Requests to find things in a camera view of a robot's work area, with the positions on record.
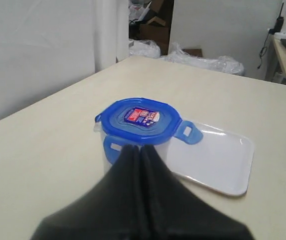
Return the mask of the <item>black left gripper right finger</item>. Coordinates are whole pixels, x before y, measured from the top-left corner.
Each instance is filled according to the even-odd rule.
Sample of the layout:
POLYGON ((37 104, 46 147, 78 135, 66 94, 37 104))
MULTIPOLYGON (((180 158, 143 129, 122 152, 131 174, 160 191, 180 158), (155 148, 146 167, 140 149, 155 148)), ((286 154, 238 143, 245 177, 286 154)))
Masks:
POLYGON ((140 150, 140 180, 153 240, 252 240, 248 227, 188 190, 152 145, 140 150))

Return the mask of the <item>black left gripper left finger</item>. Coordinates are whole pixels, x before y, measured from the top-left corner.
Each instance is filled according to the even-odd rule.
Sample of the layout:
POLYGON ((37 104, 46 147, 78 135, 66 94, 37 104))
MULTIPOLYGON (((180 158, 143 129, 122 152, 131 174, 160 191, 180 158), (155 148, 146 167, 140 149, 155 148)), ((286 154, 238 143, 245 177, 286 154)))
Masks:
POLYGON ((139 149, 126 145, 85 195, 45 217, 33 240, 141 240, 143 196, 139 149))

